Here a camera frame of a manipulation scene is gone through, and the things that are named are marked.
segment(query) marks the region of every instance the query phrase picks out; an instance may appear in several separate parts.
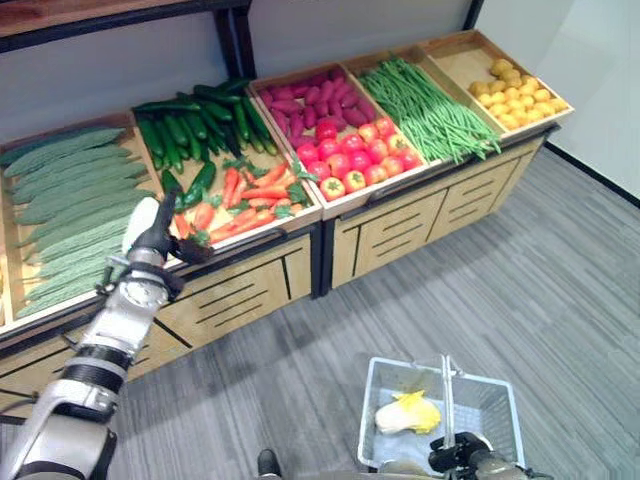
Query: wall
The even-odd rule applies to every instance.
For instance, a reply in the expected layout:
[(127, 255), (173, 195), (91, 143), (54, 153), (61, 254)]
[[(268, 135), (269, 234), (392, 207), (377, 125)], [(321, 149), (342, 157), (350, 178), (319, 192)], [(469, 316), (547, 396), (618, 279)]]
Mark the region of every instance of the wall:
[(636, 197), (639, 15), (632, 0), (487, 0), (478, 22), (576, 108), (552, 142)]
[[(458, 30), (468, 5), (468, 0), (256, 1), (250, 22), (258, 73), (283, 73)], [(9, 52), (0, 56), (0, 142), (225, 77), (208, 13)]]

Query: wooden display shelf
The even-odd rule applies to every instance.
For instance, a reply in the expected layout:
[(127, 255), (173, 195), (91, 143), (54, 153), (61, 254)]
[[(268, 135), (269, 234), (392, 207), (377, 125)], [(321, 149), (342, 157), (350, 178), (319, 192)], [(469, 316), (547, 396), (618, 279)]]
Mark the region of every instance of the wooden display shelf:
[[(147, 173), (149, 174), (149, 179), (141, 182), (137, 188), (153, 191), (156, 195), (162, 192), (160, 182), (153, 171), (151, 158), (144, 147), (140, 131), (130, 112), (113, 114), (24, 138), (1, 146), (0, 153), (48, 135), (90, 126), (125, 128), (125, 132), (118, 138), (119, 145), (130, 150), (132, 155), (139, 156), (140, 160), (137, 161), (144, 163), (147, 168)], [(24, 318), (18, 319), (16, 317), (17, 312), (25, 306), (25, 295), (38, 284), (38, 282), (25, 282), (23, 278), (33, 277), (37, 274), (39, 267), (31, 266), (23, 261), (33, 248), (32, 245), (27, 245), (22, 248), (15, 246), (19, 241), (27, 238), (34, 227), (18, 225), (15, 222), (16, 214), (22, 210), (22, 207), (13, 205), (11, 196), (7, 190), (8, 187), (14, 183), (15, 179), (8, 179), (2, 175), (0, 181), (0, 245), (3, 252), (0, 255), (0, 267), (2, 268), (3, 276), (3, 309), (2, 315), (0, 316), (0, 334), (96, 297), (95, 292), (88, 291), (86, 294), (70, 298)]]
[[(280, 127), (278, 127), (275, 119), (273, 118), (273, 116), (269, 112), (269, 109), (266, 107), (266, 105), (260, 98), (260, 95), (258, 94), (258, 92), (266, 87), (288, 85), (294, 82), (298, 82), (300, 80), (304, 80), (313, 75), (330, 71), (335, 68), (343, 70), (346, 76), (347, 83), (349, 83), (361, 96), (369, 100), (369, 102), (374, 106), (376, 110), (377, 118), (386, 116), (385, 111), (376, 103), (376, 101), (371, 97), (371, 95), (369, 95), (369, 93), (364, 89), (362, 84), (360, 84), (360, 82), (353, 75), (351, 75), (340, 63), (327, 63), (315, 68), (299, 70), (293, 73), (289, 73), (287, 75), (259, 79), (251, 82), (249, 86), (249, 93), (250, 93), (252, 103), (256, 106), (256, 109), (264, 118), (265, 124), (267, 125), (267, 128), (269, 128), (269, 130), (271, 131), (271, 134), (274, 140), (276, 141), (276, 143), (278, 144), (278, 146), (281, 149), (286, 150), (290, 156), (293, 156), (293, 157), (296, 156), (295, 149), (293, 148), (291, 143), (287, 140), (284, 132), (282, 132)], [(356, 129), (351, 126), (348, 126), (347, 129), (340, 134), (340, 137), (348, 133), (354, 133), (354, 132), (356, 132)], [(305, 134), (312, 135), (313, 133), (312, 131), (307, 130), (305, 131)], [(404, 138), (406, 143), (411, 146), (411, 142), (406, 138), (406, 136)], [(322, 209), (323, 209), (322, 218), (326, 220), (326, 219), (335, 218), (339, 215), (342, 215), (345, 212), (348, 212), (355, 208), (366, 205), (370, 201), (373, 201), (373, 200), (379, 201), (380, 199), (384, 198), (387, 195), (391, 195), (392, 193), (398, 190), (402, 190), (404, 188), (409, 187), (410, 185), (418, 183), (424, 180), (425, 178), (431, 175), (434, 175), (436, 172), (442, 171), (443, 168), (448, 168), (450, 166), (453, 166), (453, 165), (443, 160), (435, 160), (430, 163), (427, 163), (423, 159), (423, 165), (417, 168), (414, 168), (407, 172), (403, 172), (400, 175), (389, 178), (388, 180), (382, 183), (379, 183), (376, 185), (370, 185), (362, 190), (348, 194), (332, 202), (329, 202), (324, 198), (324, 195), (320, 192), (320, 188), (318, 187), (318, 185), (312, 182), (310, 182), (309, 185), (311, 187), (311, 190), (315, 194), (316, 198), (318, 199), (320, 205), (322, 205)]]

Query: carrot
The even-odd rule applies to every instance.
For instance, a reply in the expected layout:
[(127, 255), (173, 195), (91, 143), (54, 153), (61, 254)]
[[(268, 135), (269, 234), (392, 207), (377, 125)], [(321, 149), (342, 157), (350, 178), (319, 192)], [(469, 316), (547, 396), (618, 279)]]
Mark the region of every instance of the carrot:
[(236, 186), (235, 191), (233, 192), (233, 196), (231, 197), (231, 202), (229, 203), (229, 206), (233, 207), (234, 205), (237, 205), (240, 203), (240, 201), (242, 200), (242, 192), (244, 192), (247, 189), (247, 181), (244, 179), (244, 177), (240, 177), (240, 180), (238, 180), (238, 185)]
[(253, 188), (251, 190), (245, 190), (242, 192), (242, 198), (287, 198), (289, 192), (283, 186), (265, 187), (265, 188)]
[(231, 167), (227, 169), (227, 173), (224, 176), (224, 190), (222, 192), (222, 206), (224, 208), (231, 206), (231, 199), (233, 192), (236, 190), (236, 185), (238, 185), (239, 176), (238, 170), (235, 168)]
[(274, 183), (276, 180), (278, 180), (286, 170), (287, 170), (287, 164), (283, 162), (280, 165), (276, 165), (275, 167), (273, 167), (265, 175), (258, 178), (253, 183), (257, 187), (266, 187)]
[(277, 200), (275, 198), (252, 198), (249, 200), (249, 205), (253, 208), (271, 207), (272, 205), (275, 205), (276, 202)]

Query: purple sweet potato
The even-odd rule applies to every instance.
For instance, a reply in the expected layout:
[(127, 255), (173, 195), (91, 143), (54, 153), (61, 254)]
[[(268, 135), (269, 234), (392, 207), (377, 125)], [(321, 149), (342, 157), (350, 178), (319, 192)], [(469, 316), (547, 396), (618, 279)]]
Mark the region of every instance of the purple sweet potato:
[(311, 135), (300, 135), (299, 137), (293, 137), (289, 139), (289, 142), (291, 142), (291, 145), (293, 145), (293, 148), (297, 150), (302, 145), (306, 145), (307, 143), (316, 145), (317, 140), (315, 137), (312, 137)]
[(360, 97), (357, 104), (358, 110), (364, 113), (364, 116), (367, 117), (367, 122), (373, 122), (376, 117), (376, 109), (373, 108), (371, 102), (366, 97)]
[(358, 95), (358, 92), (351, 91), (347, 93), (344, 97), (342, 97), (342, 100), (340, 100), (340, 106), (342, 108), (355, 107), (356, 104), (358, 103), (358, 100), (360, 100), (360, 95)]
[(336, 99), (329, 102), (329, 113), (334, 117), (342, 117), (342, 107), (340, 106), (340, 102)]
[(357, 108), (347, 108), (343, 110), (342, 116), (352, 127), (361, 127), (367, 123), (367, 117)]
[(329, 104), (327, 102), (318, 102), (314, 107), (319, 117), (326, 117), (329, 115)]
[(269, 93), (269, 90), (263, 88), (258, 92), (258, 94), (260, 95), (260, 98), (262, 99), (262, 102), (266, 105), (266, 107), (271, 108), (273, 97), (271, 96), (271, 93)]
[(320, 85), (320, 102), (328, 102), (333, 96), (333, 82), (331, 80), (325, 80)]
[(299, 113), (292, 113), (289, 119), (289, 126), (291, 127), (291, 136), (299, 137), (304, 132), (304, 123), (302, 122), (302, 115)]
[(273, 89), (273, 99), (274, 100), (293, 100), (293, 91), (291, 87), (276, 87)]
[(271, 108), (274, 110), (280, 110), (282, 113), (286, 113), (287, 115), (291, 115), (294, 112), (302, 110), (302, 105), (295, 100), (275, 100), (271, 104)]
[(313, 86), (304, 94), (304, 104), (313, 105), (320, 100), (320, 88)]
[(312, 106), (309, 105), (304, 107), (302, 117), (304, 119), (305, 128), (311, 129), (316, 126), (316, 110)]

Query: tomato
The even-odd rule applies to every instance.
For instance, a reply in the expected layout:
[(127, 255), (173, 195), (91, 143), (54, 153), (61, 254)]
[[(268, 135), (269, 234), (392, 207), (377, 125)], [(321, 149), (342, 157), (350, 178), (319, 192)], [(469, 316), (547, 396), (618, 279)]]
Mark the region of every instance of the tomato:
[(349, 154), (349, 160), (351, 161), (351, 170), (358, 170), (364, 172), (371, 166), (371, 159), (366, 152), (358, 150), (357, 152), (351, 152)]
[(311, 143), (305, 143), (301, 147), (298, 147), (296, 153), (298, 154), (298, 158), (305, 167), (308, 167), (313, 162), (317, 162), (318, 160), (320, 160), (318, 149)]
[(307, 172), (318, 177), (318, 183), (331, 176), (331, 169), (324, 162), (313, 162), (307, 167)]
[(407, 142), (399, 133), (394, 133), (387, 138), (387, 147), (389, 147), (389, 155), (400, 155), (400, 153), (408, 148)]
[(381, 165), (371, 165), (364, 172), (364, 179), (367, 185), (384, 182), (387, 178), (389, 178), (387, 171)]
[(367, 182), (365, 182), (362, 172), (352, 170), (344, 176), (344, 187), (347, 193), (362, 190), (366, 186)]
[(389, 117), (382, 117), (374, 122), (374, 125), (378, 129), (378, 133), (381, 138), (387, 138), (389, 135), (393, 135), (396, 131), (396, 126), (393, 124), (393, 120)]
[(380, 166), (384, 167), (387, 171), (387, 175), (389, 178), (395, 177), (396, 175), (400, 175), (404, 172), (404, 166), (402, 165), (402, 161), (397, 157), (387, 157), (381, 163)]
[(340, 141), (340, 147), (342, 148), (342, 153), (351, 153), (364, 150), (365, 144), (360, 138), (360, 135), (351, 133)]
[(410, 148), (405, 148), (402, 152), (400, 152), (398, 158), (402, 162), (402, 166), (404, 167), (405, 172), (422, 165), (420, 155), (418, 155), (414, 150), (411, 150)]
[(371, 162), (377, 164), (389, 156), (389, 149), (387, 148), (387, 144), (384, 143), (384, 140), (377, 138), (369, 144), (367, 153), (369, 154)]
[(344, 177), (349, 170), (351, 170), (351, 162), (349, 161), (349, 157), (344, 155), (343, 153), (336, 153), (331, 155), (327, 159), (327, 163), (329, 164), (329, 168), (331, 168), (331, 176), (342, 178)]
[(331, 155), (340, 153), (340, 145), (333, 138), (327, 138), (320, 142), (318, 146), (318, 154), (320, 154), (320, 160), (327, 160)]
[(371, 123), (365, 123), (360, 128), (358, 128), (358, 134), (362, 137), (364, 143), (366, 143), (367, 145), (378, 138), (378, 130)]
[(336, 128), (335, 123), (325, 120), (316, 125), (316, 138), (318, 141), (336, 138), (337, 136), (338, 129)]
[(334, 177), (329, 177), (323, 180), (320, 184), (320, 191), (324, 195), (324, 198), (330, 202), (336, 198), (344, 197), (345, 194), (344, 184)]

